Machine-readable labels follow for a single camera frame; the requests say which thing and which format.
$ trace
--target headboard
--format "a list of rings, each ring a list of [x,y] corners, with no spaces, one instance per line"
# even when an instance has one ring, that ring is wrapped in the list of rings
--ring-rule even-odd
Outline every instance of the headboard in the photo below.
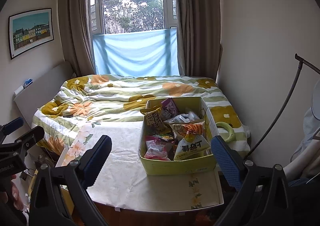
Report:
[[[63,62],[34,80],[14,98],[13,101],[30,127],[37,109],[52,100],[59,92],[61,85],[71,79],[72,74],[70,63]]]

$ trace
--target wall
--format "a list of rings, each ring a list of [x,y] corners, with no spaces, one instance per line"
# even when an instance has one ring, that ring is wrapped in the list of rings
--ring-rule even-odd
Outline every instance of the wall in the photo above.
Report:
[[[320,9],[314,0],[221,0],[223,54],[218,84],[253,144],[280,110],[294,80],[297,53],[320,67]],[[303,117],[320,77],[304,66],[282,116],[253,153],[258,165],[287,165],[303,138]]]
[[[8,18],[10,15],[28,10],[52,8],[52,25],[54,41],[50,41],[10,60],[8,44]],[[63,52],[60,41],[60,33],[57,20],[57,0],[7,0],[0,12],[0,124],[6,124],[12,119],[21,116],[15,103],[13,103],[14,91],[25,80],[37,79],[51,68],[63,62]],[[5,143],[12,142],[30,128],[27,124],[7,136]],[[32,167],[29,156],[26,157],[26,165]],[[19,178],[15,180],[24,203],[27,186]]]

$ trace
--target framed picture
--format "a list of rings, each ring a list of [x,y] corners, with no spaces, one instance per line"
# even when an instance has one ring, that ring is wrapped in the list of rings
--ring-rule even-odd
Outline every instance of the framed picture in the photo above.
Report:
[[[52,40],[54,38],[51,8],[27,11],[9,17],[11,59]]]

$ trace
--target human hand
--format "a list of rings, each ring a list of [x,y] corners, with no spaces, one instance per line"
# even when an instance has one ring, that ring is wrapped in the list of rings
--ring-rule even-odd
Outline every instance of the human hand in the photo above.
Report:
[[[17,176],[15,174],[11,176],[11,180],[16,179],[16,178],[17,178]],[[23,210],[23,202],[22,202],[21,197],[19,195],[19,190],[14,182],[11,182],[11,184],[12,184],[12,196],[14,199],[13,206],[17,210],[22,211]],[[8,196],[7,196],[6,192],[0,192],[0,200],[2,200],[4,203],[7,203]]]

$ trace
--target metal bolt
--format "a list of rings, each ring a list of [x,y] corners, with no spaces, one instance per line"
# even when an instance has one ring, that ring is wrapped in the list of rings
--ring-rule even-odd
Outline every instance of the metal bolt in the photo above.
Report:
[[[251,160],[246,160],[246,161],[244,162],[244,164],[245,164],[246,166],[253,166],[253,162],[252,162]]]
[[[79,161],[78,160],[72,160],[72,161],[70,161],[70,163],[69,163],[69,165],[71,165],[71,166],[76,166],[77,164],[79,164]]]
[[[276,165],[275,165],[275,168],[276,168],[277,170],[279,170],[279,171],[281,171],[281,170],[282,170],[282,166],[281,166],[281,165],[279,165],[279,164],[276,164]]]
[[[48,165],[47,164],[42,164],[40,168],[41,168],[41,170],[46,170],[48,168]]]

